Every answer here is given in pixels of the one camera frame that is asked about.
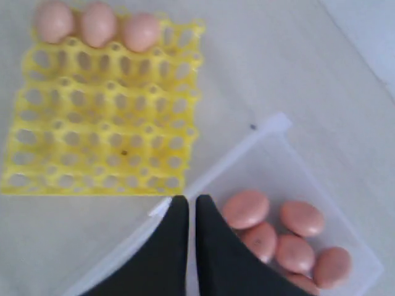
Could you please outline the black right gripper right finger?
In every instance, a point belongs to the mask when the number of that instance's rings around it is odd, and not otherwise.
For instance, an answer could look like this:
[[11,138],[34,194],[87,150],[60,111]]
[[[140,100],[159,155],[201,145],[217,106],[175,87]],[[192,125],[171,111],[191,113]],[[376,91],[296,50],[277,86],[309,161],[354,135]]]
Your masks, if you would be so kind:
[[262,263],[227,225],[209,195],[196,199],[195,246],[201,295],[307,295]]

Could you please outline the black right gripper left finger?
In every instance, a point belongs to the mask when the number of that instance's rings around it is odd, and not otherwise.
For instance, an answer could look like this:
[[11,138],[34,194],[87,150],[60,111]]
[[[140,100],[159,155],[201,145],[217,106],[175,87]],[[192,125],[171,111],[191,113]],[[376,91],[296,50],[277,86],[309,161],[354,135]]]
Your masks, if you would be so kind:
[[178,195],[142,247],[85,295],[185,295],[188,241],[189,205]]

